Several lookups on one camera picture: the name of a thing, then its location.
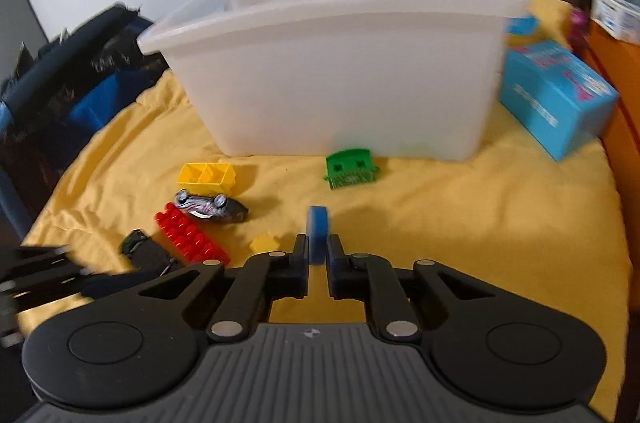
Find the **yellow cloth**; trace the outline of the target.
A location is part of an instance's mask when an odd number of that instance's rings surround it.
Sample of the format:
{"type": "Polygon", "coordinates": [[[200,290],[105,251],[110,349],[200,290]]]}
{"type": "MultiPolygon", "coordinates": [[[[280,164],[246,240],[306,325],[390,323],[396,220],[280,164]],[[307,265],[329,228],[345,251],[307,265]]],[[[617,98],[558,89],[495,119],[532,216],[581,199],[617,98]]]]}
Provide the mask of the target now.
{"type": "MultiPolygon", "coordinates": [[[[29,245],[65,245],[99,271],[126,269],[119,245],[154,232],[155,214],[188,162],[221,152],[178,80],[166,73],[99,131],[64,172],[26,235],[29,245]]],[[[615,414],[623,385],[631,261],[620,196],[602,144],[555,162],[501,106],[480,149],[461,163],[391,158],[378,178],[333,190],[318,156],[235,157],[235,194],[250,210],[240,225],[207,233],[241,265],[253,241],[288,250],[313,205],[329,209],[345,250],[408,267],[420,258],[456,268],[584,320],[608,363],[593,409],[615,414]]]]}

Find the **small yellow flat piece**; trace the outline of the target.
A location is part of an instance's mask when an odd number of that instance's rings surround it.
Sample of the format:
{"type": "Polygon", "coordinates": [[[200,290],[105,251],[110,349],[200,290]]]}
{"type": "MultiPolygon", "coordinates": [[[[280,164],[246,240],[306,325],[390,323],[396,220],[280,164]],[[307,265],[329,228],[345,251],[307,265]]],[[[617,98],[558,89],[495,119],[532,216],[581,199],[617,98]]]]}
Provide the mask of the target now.
{"type": "Polygon", "coordinates": [[[280,240],[269,233],[258,235],[250,242],[250,250],[254,254],[278,251],[280,250],[280,240]]]}

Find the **orange box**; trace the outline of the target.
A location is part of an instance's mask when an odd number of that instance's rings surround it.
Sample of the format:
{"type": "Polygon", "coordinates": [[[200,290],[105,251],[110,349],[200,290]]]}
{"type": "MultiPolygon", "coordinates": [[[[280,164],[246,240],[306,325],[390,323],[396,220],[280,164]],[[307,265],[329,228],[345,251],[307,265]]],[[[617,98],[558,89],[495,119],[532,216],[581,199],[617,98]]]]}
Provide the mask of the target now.
{"type": "Polygon", "coordinates": [[[639,46],[621,42],[591,21],[585,60],[617,91],[601,136],[627,223],[639,221],[639,46]]]}

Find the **white blue small carton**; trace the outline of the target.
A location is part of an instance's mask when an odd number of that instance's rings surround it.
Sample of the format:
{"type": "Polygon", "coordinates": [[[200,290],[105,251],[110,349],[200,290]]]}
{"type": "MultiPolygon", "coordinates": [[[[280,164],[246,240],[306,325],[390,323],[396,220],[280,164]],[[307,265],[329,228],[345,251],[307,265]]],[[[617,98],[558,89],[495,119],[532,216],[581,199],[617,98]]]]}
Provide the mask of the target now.
{"type": "Polygon", "coordinates": [[[640,42],[640,9],[626,0],[592,0],[590,18],[620,42],[640,42]]]}

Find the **red toy brick plate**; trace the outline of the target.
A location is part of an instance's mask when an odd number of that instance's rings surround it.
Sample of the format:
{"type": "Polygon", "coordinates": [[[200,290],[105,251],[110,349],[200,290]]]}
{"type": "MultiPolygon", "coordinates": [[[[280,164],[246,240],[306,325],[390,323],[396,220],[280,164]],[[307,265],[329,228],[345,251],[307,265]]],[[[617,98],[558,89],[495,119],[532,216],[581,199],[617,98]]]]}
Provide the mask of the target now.
{"type": "Polygon", "coordinates": [[[224,266],[230,263],[227,252],[174,204],[167,203],[163,210],[154,215],[154,221],[160,232],[187,263],[220,261],[224,266]]]}

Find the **silver patterned toy car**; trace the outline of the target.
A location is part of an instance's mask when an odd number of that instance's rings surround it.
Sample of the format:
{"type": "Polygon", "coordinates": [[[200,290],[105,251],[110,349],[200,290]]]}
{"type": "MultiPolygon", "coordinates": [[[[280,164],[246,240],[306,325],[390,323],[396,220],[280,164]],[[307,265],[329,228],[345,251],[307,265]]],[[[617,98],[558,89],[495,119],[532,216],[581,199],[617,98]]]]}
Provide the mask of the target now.
{"type": "Polygon", "coordinates": [[[192,217],[217,223],[242,223],[248,215],[246,206],[223,193],[205,196],[183,189],[176,193],[174,205],[192,217]]]}

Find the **white translucent plastic bin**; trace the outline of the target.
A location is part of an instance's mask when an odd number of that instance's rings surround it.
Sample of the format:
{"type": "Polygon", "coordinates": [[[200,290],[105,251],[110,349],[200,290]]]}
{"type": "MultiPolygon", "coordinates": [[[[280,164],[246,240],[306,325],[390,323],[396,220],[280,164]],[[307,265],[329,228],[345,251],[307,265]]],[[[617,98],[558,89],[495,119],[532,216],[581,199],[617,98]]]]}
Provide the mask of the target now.
{"type": "Polygon", "coordinates": [[[529,0],[194,0],[138,39],[224,154],[463,161],[529,0]]]}

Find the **small black toy car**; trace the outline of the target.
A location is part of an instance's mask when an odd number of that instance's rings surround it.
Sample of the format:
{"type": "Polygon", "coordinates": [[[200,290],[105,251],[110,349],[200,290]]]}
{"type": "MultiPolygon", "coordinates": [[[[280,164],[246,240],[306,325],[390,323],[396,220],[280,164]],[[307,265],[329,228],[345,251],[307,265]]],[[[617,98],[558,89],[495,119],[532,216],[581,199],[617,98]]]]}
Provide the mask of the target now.
{"type": "Polygon", "coordinates": [[[120,251],[134,268],[162,277],[183,265],[142,230],[134,230],[120,243],[120,251]]]}

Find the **green toy fence piece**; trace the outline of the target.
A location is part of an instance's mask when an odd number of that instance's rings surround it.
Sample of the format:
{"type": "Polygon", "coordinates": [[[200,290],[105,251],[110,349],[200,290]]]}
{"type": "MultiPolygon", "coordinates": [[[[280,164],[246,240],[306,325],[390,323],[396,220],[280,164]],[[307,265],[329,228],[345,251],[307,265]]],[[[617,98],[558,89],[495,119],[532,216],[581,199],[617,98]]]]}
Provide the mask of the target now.
{"type": "Polygon", "coordinates": [[[324,180],[332,190],[375,182],[376,177],[378,166],[369,149],[347,149],[326,157],[324,180]]]}

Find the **light blue cardboard box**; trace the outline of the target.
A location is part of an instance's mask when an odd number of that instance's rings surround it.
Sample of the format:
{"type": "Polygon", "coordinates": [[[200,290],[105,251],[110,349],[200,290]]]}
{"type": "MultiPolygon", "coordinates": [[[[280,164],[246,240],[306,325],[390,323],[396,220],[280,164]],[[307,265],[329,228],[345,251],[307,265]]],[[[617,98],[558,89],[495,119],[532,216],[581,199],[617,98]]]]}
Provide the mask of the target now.
{"type": "Polygon", "coordinates": [[[500,103],[554,161],[601,135],[618,92],[557,42],[506,50],[500,103]]]}

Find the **blue round disc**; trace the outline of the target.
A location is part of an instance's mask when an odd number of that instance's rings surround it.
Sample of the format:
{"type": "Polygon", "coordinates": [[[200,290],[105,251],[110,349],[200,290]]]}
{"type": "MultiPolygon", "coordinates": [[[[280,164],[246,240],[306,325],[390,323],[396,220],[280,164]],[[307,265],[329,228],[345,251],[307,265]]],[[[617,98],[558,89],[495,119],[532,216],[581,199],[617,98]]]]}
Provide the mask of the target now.
{"type": "Polygon", "coordinates": [[[306,237],[308,242],[309,264],[322,266],[326,262],[330,234],[329,212],[324,206],[308,208],[306,237]]]}

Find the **large yellow toy brick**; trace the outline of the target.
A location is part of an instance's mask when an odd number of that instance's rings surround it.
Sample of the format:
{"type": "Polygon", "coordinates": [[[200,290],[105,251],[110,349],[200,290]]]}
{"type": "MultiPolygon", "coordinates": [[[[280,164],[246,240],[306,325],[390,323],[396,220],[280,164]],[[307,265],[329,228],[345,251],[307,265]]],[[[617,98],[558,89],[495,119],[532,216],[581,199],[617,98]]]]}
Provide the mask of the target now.
{"type": "Polygon", "coordinates": [[[235,186],[235,169],[229,163],[186,163],[176,179],[180,189],[199,195],[230,195],[235,186]]]}

